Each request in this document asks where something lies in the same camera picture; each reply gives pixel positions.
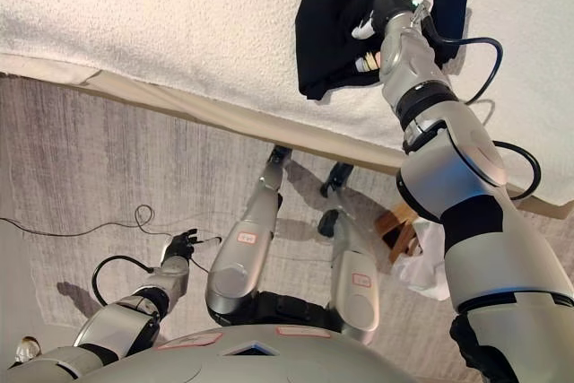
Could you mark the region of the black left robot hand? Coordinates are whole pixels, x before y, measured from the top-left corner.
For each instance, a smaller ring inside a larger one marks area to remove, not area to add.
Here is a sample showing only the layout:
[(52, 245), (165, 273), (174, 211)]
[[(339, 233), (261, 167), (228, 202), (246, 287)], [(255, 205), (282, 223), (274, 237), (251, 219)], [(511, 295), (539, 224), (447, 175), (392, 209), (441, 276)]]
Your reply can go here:
[(161, 262), (171, 257), (183, 257), (186, 261), (189, 261), (195, 251), (194, 245), (197, 243), (196, 234), (197, 229), (191, 229), (174, 236), (165, 248)]

